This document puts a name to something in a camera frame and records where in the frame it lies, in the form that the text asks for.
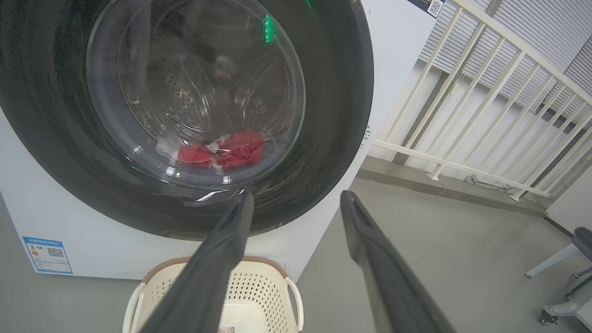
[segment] basket handle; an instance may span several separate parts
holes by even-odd
[[[130,301],[127,302],[126,314],[123,317],[123,328],[121,329],[122,333],[131,332],[131,319],[134,316],[136,305],[138,303],[138,298],[140,297],[140,292],[142,291],[145,285],[145,283],[140,283],[140,285],[137,286],[134,292],[131,294]]]
[[[300,297],[300,292],[298,291],[298,287],[289,277],[286,278],[286,282],[292,288],[292,293],[294,297],[296,297],[296,308],[298,310],[298,322],[296,323],[296,329],[298,332],[302,331],[304,327],[304,307],[302,306],[302,297]]]

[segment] white washing machine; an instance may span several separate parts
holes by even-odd
[[[33,269],[140,279],[247,191],[246,254],[297,279],[435,24],[413,2],[4,1],[0,190]]]

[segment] basket bottom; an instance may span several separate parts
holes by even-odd
[[[267,332],[265,315],[258,306],[250,303],[229,303],[222,308],[219,333]]]

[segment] washing machine door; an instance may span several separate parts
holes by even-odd
[[[146,232],[202,239],[245,191],[251,233],[282,226],[366,129],[358,0],[6,0],[1,15],[12,128],[64,188]]]

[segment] basket rim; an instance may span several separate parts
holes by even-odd
[[[191,257],[174,258],[174,259],[162,262],[162,263],[158,264],[157,266],[155,266],[154,268],[152,268],[146,274],[146,276],[144,276],[141,283],[148,284],[150,279],[152,279],[156,275],[156,273],[162,271],[163,269],[165,269],[167,267],[173,266],[173,265],[186,264],[189,261],[189,259],[191,259]],[[250,255],[245,255],[243,257],[243,259],[241,260],[241,262],[243,262],[243,261],[260,262],[262,264],[270,265],[271,267],[275,268],[280,273],[280,275],[284,278],[284,280],[288,277],[288,273],[286,273],[286,271],[277,262],[275,262],[273,260],[263,258],[263,257],[254,257],[254,256],[250,256]]]

